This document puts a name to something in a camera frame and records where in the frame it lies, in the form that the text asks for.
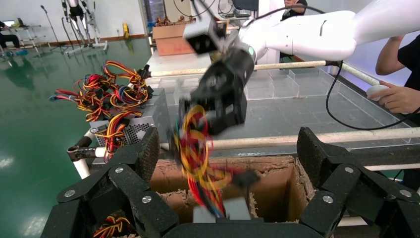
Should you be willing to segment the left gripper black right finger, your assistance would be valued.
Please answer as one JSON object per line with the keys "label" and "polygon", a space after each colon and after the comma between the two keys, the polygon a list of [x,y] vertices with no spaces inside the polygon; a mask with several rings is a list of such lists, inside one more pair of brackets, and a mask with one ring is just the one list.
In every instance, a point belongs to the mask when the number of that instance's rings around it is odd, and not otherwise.
{"label": "left gripper black right finger", "polygon": [[381,238],[419,237],[417,192],[368,170],[345,148],[321,142],[308,127],[299,131],[297,154],[316,189],[300,224],[328,238],[350,212],[378,226]]}

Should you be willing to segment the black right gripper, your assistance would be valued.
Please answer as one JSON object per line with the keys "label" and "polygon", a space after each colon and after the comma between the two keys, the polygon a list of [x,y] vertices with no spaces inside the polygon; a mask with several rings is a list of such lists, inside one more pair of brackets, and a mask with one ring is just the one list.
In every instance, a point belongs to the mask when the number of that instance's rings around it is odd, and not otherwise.
{"label": "black right gripper", "polygon": [[207,113],[208,133],[218,135],[229,127],[245,122],[247,99],[243,89],[254,70],[255,55],[248,50],[230,48],[212,64],[191,92],[191,99],[180,98],[178,115],[185,116],[194,106]]}

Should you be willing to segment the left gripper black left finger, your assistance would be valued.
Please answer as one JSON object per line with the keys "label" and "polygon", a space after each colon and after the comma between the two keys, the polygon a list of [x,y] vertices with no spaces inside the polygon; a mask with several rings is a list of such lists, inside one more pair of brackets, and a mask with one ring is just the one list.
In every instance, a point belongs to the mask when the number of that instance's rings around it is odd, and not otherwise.
{"label": "left gripper black left finger", "polygon": [[155,127],[139,143],[117,149],[100,170],[57,195],[41,236],[91,238],[107,216],[120,211],[141,237],[163,237],[179,218],[149,185],[159,149]]}

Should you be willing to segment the person bare hand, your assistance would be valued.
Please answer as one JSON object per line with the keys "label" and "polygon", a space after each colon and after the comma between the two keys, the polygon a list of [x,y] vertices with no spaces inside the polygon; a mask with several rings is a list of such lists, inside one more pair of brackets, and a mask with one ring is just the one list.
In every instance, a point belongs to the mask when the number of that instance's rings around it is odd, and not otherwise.
{"label": "person bare hand", "polygon": [[420,92],[408,87],[380,81],[381,90],[367,94],[368,99],[378,98],[378,103],[392,113],[414,113],[420,107]]}

